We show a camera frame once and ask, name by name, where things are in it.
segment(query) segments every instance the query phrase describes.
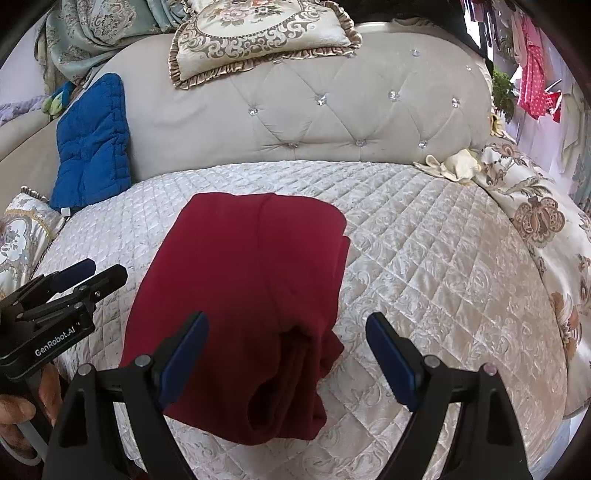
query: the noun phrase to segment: bed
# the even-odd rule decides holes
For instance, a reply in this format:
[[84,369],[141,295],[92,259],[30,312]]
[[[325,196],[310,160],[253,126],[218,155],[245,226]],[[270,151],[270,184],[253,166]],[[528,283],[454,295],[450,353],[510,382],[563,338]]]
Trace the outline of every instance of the bed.
[[[483,189],[411,164],[487,142],[486,68],[445,33],[403,26],[362,25],[364,46],[355,56],[262,64],[188,92],[174,89],[163,67],[171,35],[135,43],[97,75],[123,79],[135,184],[76,213],[37,273],[92,258],[98,270],[123,264],[129,280],[99,303],[97,331],[59,359],[67,377],[82,363],[118,365],[137,288],[195,193],[312,196],[348,221],[352,247],[335,327],[345,353],[319,385],[327,425],[312,442],[246,447],[170,420],[200,479],[376,478],[410,417],[364,341],[363,322],[376,310],[422,353],[450,366],[497,365],[531,466],[553,441],[566,364],[527,248]],[[18,164],[28,176],[19,183],[32,180],[22,162],[32,162],[34,148],[48,155],[52,128],[18,147],[0,170]],[[118,417],[128,455],[141,464],[120,407]],[[452,407],[426,478],[441,470],[456,419]]]

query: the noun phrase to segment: wall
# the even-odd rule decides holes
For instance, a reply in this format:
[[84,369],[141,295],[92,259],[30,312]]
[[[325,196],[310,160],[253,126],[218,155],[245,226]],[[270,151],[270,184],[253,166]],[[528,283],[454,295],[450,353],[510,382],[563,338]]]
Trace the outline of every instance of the wall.
[[0,105],[29,100],[45,93],[43,70],[34,57],[39,20],[21,39],[0,69]]

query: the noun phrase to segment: upholstered headboard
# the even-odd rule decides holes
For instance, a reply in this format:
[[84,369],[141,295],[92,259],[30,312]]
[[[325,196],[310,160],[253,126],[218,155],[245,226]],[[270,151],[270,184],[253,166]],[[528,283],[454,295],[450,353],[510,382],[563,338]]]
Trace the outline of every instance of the upholstered headboard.
[[123,79],[134,180],[286,159],[412,163],[478,148],[491,97],[472,57],[441,38],[366,33],[353,57],[282,60],[191,90],[165,68],[172,35],[99,72]]

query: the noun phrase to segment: blue cushion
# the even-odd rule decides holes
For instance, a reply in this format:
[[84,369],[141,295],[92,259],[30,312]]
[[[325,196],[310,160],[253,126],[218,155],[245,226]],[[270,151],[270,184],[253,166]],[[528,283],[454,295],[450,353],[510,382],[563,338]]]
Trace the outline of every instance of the blue cushion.
[[108,73],[57,124],[60,168],[49,205],[81,208],[131,187],[128,143],[123,83]]

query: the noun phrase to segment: screw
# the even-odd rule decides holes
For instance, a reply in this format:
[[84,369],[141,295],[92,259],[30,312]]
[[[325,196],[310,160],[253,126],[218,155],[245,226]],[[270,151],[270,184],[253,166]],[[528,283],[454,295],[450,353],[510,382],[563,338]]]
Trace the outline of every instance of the screw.
[[150,358],[149,355],[140,355],[138,358],[135,359],[134,363],[138,367],[147,367],[151,361],[152,361],[152,359]]
[[494,377],[497,372],[497,369],[493,364],[484,364],[482,369],[484,370],[484,373],[490,375],[491,377]]
[[92,365],[91,364],[84,364],[78,367],[78,373],[85,377],[90,372],[92,372]]
[[435,355],[427,355],[425,357],[425,365],[431,368],[437,368],[441,365],[441,360],[439,360]]

